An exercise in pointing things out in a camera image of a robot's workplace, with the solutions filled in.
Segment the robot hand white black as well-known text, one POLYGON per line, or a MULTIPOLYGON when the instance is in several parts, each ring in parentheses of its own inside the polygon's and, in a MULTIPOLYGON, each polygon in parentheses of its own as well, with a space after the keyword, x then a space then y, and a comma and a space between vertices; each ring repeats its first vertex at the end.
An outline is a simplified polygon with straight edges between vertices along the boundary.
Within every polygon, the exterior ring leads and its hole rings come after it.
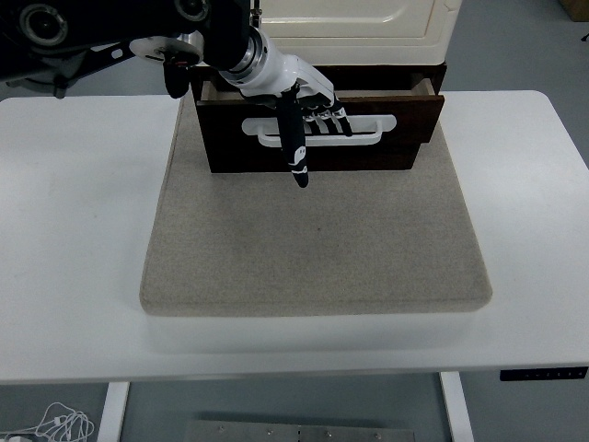
POLYGON ((352 128, 333 84, 296 55, 280 52, 263 32, 253 32, 242 60, 221 77, 248 101, 275 111, 280 147, 299 187, 309 183, 304 121, 330 120, 346 136, 352 128))

